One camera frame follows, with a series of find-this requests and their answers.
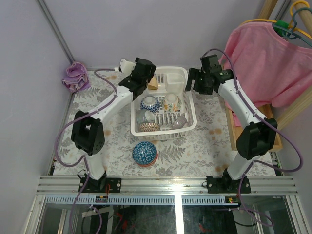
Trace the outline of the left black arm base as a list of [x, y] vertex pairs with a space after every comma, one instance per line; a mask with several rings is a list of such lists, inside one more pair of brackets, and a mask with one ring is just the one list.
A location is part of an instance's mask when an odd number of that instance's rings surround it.
[[87, 179], [87, 174], [86, 172], [84, 175], [80, 175], [78, 173], [77, 176], [80, 179], [79, 191], [82, 191], [83, 193], [120, 193], [122, 182], [121, 178], [107, 177], [106, 173], [104, 173], [104, 175], [99, 180], [89, 178], [85, 187], [83, 188], [83, 185]]

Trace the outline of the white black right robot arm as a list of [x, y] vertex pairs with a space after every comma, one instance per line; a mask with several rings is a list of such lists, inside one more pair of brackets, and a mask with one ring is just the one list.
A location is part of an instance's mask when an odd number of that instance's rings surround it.
[[224, 70], [217, 55], [202, 57], [201, 68], [190, 68], [185, 91], [195, 90], [202, 95], [218, 93], [238, 117], [242, 133], [236, 140], [237, 155], [226, 169], [223, 189], [234, 192], [248, 166], [273, 148], [275, 142], [274, 118], [266, 118], [243, 91], [232, 69]]

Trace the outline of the purple glass bowl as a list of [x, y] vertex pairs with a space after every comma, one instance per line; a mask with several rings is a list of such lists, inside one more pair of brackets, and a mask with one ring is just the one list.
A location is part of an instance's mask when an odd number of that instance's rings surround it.
[[177, 120], [173, 123], [172, 129], [173, 129], [173, 130], [181, 129], [181, 128], [183, 128], [187, 123], [188, 123], [188, 121], [187, 121], [185, 115], [182, 114], [182, 115], [179, 116], [179, 117], [177, 118]]

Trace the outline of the yellow flower ceramic bowl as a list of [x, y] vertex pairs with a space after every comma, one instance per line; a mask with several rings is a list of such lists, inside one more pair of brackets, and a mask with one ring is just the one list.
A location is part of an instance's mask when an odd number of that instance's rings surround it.
[[167, 94], [163, 99], [162, 107], [165, 112], [179, 112], [181, 109], [181, 100], [175, 94]]

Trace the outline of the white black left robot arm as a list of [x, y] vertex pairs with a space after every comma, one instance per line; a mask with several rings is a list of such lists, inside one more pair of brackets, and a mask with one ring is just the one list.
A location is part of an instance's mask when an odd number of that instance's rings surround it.
[[97, 154], [105, 143], [104, 125], [122, 108], [134, 101], [147, 89], [153, 78], [156, 66], [149, 60], [136, 58], [135, 62], [120, 61], [119, 70], [126, 76], [114, 87], [114, 92], [94, 109], [75, 114], [71, 140], [76, 148], [86, 153], [86, 170], [91, 178], [90, 187], [95, 192], [106, 189], [103, 178], [105, 169]]

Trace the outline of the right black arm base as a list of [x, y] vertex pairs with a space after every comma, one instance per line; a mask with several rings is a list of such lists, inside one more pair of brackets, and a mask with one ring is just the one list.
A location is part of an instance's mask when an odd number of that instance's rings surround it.
[[241, 179], [231, 179], [227, 169], [223, 172], [222, 176], [206, 176], [206, 187], [209, 194], [230, 194], [238, 193], [239, 185], [242, 194], [250, 194], [251, 187], [248, 178], [245, 176]]

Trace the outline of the tan patterned ceramic bowl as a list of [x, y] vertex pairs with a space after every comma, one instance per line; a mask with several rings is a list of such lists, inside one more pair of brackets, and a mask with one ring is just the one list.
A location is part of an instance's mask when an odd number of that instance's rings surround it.
[[139, 126], [141, 132], [155, 132], [160, 130], [158, 123], [142, 123]]

